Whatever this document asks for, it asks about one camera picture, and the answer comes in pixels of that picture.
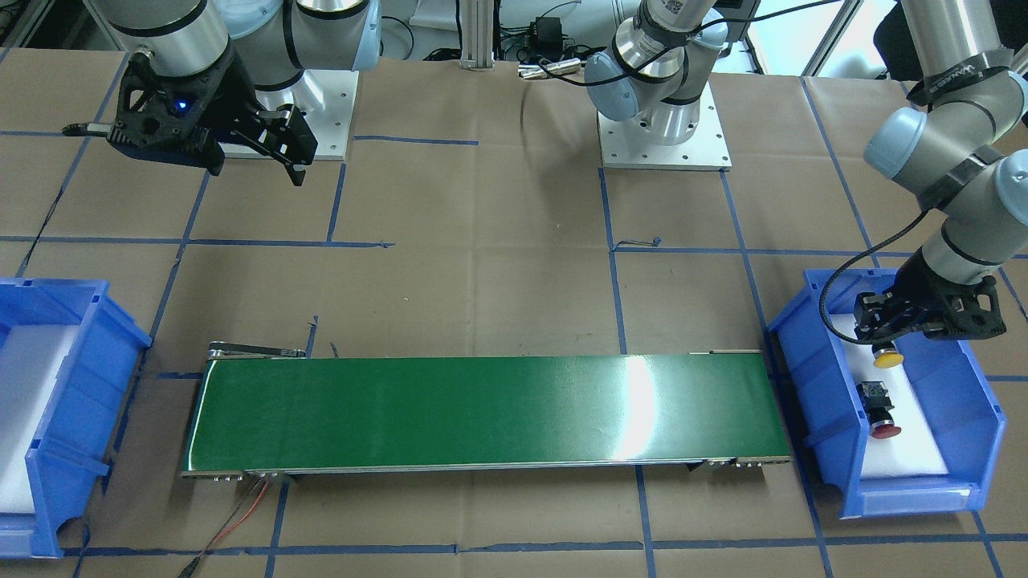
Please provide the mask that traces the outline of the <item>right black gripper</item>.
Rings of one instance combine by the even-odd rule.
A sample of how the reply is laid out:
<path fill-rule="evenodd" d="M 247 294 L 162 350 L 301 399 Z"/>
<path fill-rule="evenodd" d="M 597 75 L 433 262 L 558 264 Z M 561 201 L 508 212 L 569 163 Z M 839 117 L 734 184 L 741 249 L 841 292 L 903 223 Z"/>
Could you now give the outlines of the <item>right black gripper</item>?
<path fill-rule="evenodd" d="M 302 186 L 318 140 L 305 113 L 293 104 L 262 110 L 234 41 L 207 69 L 188 76 L 157 75 L 157 52 L 139 45 L 117 92 L 106 141 L 133 160 L 199 167 L 221 172 L 224 144 L 238 145 L 280 162 Z"/>

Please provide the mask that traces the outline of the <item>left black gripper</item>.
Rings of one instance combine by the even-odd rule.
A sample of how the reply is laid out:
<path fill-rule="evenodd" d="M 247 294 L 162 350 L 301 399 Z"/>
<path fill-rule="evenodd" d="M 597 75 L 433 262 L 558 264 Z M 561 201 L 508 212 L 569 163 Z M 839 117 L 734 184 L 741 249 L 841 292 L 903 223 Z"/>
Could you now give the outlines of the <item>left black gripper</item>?
<path fill-rule="evenodd" d="M 957 284 L 940 277 L 923 257 L 909 259 L 884 293 L 859 293 L 853 314 L 862 344 L 892 344 L 909 333 L 930 340 L 987 340 L 1007 330 L 992 275 Z"/>

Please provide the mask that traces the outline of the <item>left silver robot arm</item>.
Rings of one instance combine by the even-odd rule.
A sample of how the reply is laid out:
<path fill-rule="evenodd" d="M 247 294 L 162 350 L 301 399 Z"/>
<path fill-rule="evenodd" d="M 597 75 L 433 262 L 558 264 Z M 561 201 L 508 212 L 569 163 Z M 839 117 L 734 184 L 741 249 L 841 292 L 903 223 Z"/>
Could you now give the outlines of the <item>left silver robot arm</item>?
<path fill-rule="evenodd" d="M 1026 113 L 988 1 L 904 1 L 923 73 L 911 105 L 882 124 L 864 160 L 914 194 L 943 226 L 880 292 L 856 296 L 853 344 L 885 348 L 1005 333 L 993 273 L 1026 246 L 1026 153 L 994 148 Z"/>

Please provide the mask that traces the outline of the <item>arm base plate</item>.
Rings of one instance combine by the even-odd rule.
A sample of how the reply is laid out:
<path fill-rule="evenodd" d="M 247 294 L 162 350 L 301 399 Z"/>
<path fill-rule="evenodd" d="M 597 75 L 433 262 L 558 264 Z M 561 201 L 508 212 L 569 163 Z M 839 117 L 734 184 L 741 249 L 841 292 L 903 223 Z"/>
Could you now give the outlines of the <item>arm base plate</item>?
<path fill-rule="evenodd" d="M 596 115 L 601 157 L 611 169 L 727 171 L 733 165 L 715 96 L 706 84 L 698 101 L 658 102 L 631 120 Z"/>
<path fill-rule="evenodd" d="M 255 92 L 268 110 L 294 104 L 304 113 L 318 141 L 317 161 L 344 161 L 348 156 L 350 125 L 357 96 L 357 71 L 305 70 L 290 87 Z"/>

